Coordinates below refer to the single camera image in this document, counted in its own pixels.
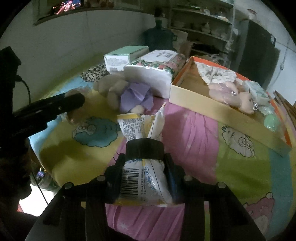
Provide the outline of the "white snack packet barcode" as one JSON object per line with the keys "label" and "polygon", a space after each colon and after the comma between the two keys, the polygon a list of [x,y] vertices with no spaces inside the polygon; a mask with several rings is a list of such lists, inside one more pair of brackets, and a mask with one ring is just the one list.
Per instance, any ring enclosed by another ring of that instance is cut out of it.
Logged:
{"label": "white snack packet barcode", "polygon": [[118,203],[122,205],[172,204],[165,175],[162,131],[165,106],[153,115],[120,114],[117,121],[126,138]]}

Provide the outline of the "pink plush toy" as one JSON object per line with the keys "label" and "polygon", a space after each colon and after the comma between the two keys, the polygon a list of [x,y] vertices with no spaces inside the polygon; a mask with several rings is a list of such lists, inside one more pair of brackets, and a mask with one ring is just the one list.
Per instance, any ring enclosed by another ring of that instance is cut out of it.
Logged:
{"label": "pink plush toy", "polygon": [[250,92],[240,92],[230,81],[210,83],[208,88],[211,99],[237,108],[242,113],[254,114],[256,107]]}

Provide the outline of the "white patterned cloth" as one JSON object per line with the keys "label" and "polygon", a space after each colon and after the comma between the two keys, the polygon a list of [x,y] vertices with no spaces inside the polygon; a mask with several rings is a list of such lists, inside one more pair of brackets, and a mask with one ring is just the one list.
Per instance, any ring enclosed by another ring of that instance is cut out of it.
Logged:
{"label": "white patterned cloth", "polygon": [[196,62],[196,66],[199,75],[207,85],[210,83],[225,83],[226,81],[234,83],[237,77],[236,73],[232,70],[222,69],[199,62]]}

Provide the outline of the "orange rimmed cardboard box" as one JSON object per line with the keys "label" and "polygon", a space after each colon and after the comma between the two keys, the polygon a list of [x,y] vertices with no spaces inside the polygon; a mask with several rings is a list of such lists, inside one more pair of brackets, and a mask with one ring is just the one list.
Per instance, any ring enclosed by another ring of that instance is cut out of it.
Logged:
{"label": "orange rimmed cardboard box", "polygon": [[285,128],[282,132],[272,132],[263,125],[261,113],[244,114],[229,104],[212,99],[208,85],[198,72],[199,63],[227,70],[224,66],[192,56],[171,83],[170,103],[230,126],[281,156],[287,155],[292,150],[290,136]]}

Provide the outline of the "beige plush bear purple dress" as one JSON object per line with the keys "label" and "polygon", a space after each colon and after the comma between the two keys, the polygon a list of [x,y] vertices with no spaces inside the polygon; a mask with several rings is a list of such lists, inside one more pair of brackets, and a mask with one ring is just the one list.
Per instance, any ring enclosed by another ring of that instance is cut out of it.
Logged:
{"label": "beige plush bear purple dress", "polygon": [[154,105],[151,87],[144,83],[128,82],[119,75],[106,75],[93,84],[94,90],[106,98],[108,106],[120,113],[150,111]]}

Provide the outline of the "green white carton box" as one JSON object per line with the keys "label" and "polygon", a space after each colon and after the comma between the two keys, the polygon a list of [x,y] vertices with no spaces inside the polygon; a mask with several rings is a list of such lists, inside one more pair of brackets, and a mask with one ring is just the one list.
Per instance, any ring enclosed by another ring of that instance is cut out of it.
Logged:
{"label": "green white carton box", "polygon": [[147,54],[148,46],[125,46],[104,55],[104,62],[109,73],[123,71],[131,61]]}

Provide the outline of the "metal storage shelf rack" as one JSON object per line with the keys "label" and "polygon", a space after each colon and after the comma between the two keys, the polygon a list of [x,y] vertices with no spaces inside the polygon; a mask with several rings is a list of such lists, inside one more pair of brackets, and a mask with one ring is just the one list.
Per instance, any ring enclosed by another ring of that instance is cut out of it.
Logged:
{"label": "metal storage shelf rack", "polygon": [[190,54],[226,62],[234,30],[234,1],[170,1],[172,30],[186,32]]}

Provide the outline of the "leopard print cloth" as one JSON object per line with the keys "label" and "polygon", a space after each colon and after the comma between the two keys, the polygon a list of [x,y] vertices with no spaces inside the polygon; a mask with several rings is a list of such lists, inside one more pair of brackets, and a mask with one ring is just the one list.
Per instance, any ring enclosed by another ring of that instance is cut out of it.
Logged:
{"label": "leopard print cloth", "polygon": [[101,78],[109,75],[105,64],[98,64],[80,74],[80,77],[86,82],[97,82]]}

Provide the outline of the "glowing screen on ledge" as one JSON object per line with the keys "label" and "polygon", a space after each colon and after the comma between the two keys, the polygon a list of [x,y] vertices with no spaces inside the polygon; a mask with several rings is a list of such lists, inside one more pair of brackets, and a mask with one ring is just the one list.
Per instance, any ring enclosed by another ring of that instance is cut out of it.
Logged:
{"label": "glowing screen on ledge", "polygon": [[84,1],[81,0],[68,0],[62,1],[61,3],[56,4],[50,9],[50,15],[60,15],[62,13],[72,11],[77,8],[84,6]]}

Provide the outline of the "dark green water jug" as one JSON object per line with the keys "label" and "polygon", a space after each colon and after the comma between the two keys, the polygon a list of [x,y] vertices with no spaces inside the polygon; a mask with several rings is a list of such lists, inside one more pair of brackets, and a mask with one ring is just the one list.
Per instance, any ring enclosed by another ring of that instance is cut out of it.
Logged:
{"label": "dark green water jug", "polygon": [[174,34],[171,30],[163,28],[162,16],[162,8],[156,6],[154,9],[155,27],[144,32],[144,43],[150,52],[155,50],[175,51],[173,47]]}

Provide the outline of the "mint green soft toy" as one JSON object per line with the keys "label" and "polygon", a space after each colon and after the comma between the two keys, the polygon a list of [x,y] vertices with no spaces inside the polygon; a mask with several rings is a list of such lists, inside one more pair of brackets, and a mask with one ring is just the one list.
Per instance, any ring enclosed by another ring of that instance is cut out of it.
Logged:
{"label": "mint green soft toy", "polygon": [[280,120],[275,114],[268,114],[264,118],[264,126],[272,132],[277,132],[280,128]]}

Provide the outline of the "colourful cartoon play mat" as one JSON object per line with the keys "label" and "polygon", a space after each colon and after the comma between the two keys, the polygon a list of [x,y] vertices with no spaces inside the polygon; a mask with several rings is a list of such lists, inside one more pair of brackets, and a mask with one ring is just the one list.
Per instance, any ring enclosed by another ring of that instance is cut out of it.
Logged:
{"label": "colourful cartoon play mat", "polygon": [[[87,90],[82,123],[75,125],[60,116],[30,138],[59,185],[89,182],[125,151],[117,112],[80,77],[62,92],[76,87]],[[295,151],[282,157],[250,136],[162,98],[154,99],[151,114],[161,106],[163,143],[173,161],[203,183],[225,182],[264,237],[279,236],[295,212]],[[179,240],[184,206],[107,205],[106,216],[110,228],[135,240]]]}

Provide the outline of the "dark refrigerator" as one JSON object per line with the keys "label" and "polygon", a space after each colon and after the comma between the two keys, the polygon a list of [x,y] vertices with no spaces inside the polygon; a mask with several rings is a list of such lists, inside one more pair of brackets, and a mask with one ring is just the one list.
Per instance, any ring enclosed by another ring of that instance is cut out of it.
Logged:
{"label": "dark refrigerator", "polygon": [[233,70],[267,89],[280,55],[275,44],[276,38],[258,23],[240,21]]}

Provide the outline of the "floral tissue pack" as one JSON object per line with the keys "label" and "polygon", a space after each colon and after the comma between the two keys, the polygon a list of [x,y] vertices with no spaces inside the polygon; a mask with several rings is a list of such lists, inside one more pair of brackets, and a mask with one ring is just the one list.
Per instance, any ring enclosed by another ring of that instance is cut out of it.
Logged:
{"label": "floral tissue pack", "polygon": [[186,63],[187,58],[171,50],[155,50],[124,67],[127,81],[144,83],[154,96],[170,98],[171,83]]}

